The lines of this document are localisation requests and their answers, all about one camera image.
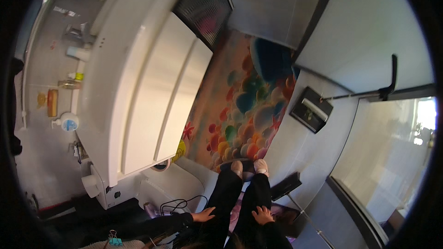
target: bottle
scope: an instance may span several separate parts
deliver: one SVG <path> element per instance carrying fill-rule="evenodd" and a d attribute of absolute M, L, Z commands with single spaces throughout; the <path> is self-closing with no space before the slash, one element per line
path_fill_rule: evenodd
<path fill-rule="evenodd" d="M 75 57 L 87 63 L 89 61 L 89 57 L 91 56 L 91 52 L 86 48 L 78 48 L 75 46 L 68 47 L 66 51 L 66 55 Z"/>
<path fill-rule="evenodd" d="M 67 77 L 71 80 L 81 81 L 83 80 L 83 73 L 71 72 L 67 74 Z"/>
<path fill-rule="evenodd" d="M 51 128 L 54 128 L 54 124 L 62 127 L 65 131 L 75 131 L 78 128 L 78 117 L 70 112 L 63 113 L 59 119 L 51 121 Z"/>
<path fill-rule="evenodd" d="M 81 88 L 81 83 L 75 80 L 63 80 L 58 81 L 58 86 L 68 90 L 78 90 Z"/>

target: cabinet door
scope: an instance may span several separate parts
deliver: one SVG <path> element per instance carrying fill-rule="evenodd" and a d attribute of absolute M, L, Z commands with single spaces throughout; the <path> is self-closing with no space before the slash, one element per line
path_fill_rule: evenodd
<path fill-rule="evenodd" d="M 156 160 L 175 155 L 186 121 L 208 68 L 212 51 L 199 39 L 194 43 L 178 81 L 169 115 L 165 118 Z"/>
<path fill-rule="evenodd" d="M 195 39 L 194 33 L 171 13 L 147 56 L 133 96 L 123 150 L 123 174 L 155 161 L 163 120 Z"/>

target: power cord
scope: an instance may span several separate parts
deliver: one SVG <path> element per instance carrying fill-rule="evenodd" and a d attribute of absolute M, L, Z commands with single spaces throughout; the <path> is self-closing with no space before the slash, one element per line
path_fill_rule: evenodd
<path fill-rule="evenodd" d="M 197 195 L 197 196 L 192 197 L 192 198 L 189 199 L 189 200 L 185 200 L 185 199 L 176 199 L 176 200 L 172 200 L 172 201 L 169 201 L 169 202 L 165 202 L 165 203 L 163 203 L 163 204 L 160 205 L 160 213 L 162 214 L 162 216 L 164 216 L 164 208 L 167 208 L 167 207 L 168 207 L 168 208 L 173 208 L 173 209 L 171 210 L 171 213 L 173 213 L 176 209 L 184 209 L 184 208 L 187 207 L 188 202 L 194 200 L 194 199 L 197 198 L 197 197 L 203 197 L 204 199 L 206 199 L 206 204 L 205 204 L 205 208 L 206 208 L 206 206 L 208 205 L 208 198 L 207 198 L 206 196 L 203 196 L 203 195 Z M 179 203 L 178 203 L 177 205 L 175 205 L 175 206 L 169 206 L 169 205 L 166 205 L 166 204 L 173 203 L 173 202 L 177 202 L 177 201 L 179 201 Z"/>

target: soap dispenser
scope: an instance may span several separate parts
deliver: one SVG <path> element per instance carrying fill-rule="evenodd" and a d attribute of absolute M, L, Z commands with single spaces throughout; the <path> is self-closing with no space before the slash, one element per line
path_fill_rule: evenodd
<path fill-rule="evenodd" d="M 70 112 L 63 113 L 59 119 L 51 121 L 51 128 L 54 124 L 60 125 L 65 131 L 75 131 L 78 128 L 78 117 Z"/>

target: hand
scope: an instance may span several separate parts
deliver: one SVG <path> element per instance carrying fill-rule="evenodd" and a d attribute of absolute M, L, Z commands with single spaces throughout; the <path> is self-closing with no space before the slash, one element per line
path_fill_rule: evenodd
<path fill-rule="evenodd" d="M 215 217 L 215 215 L 210 215 L 212 211 L 215 209 L 215 207 L 204 209 L 200 213 L 192 213 L 192 218 L 194 219 L 194 222 L 206 222 L 209 219 L 212 219 Z"/>
<path fill-rule="evenodd" d="M 262 206 L 261 208 L 257 206 L 257 212 L 252 211 L 252 216 L 255 218 L 258 224 L 264 225 L 268 222 L 274 222 L 274 218 L 272 218 L 271 210 L 268 210 L 267 207 Z"/>

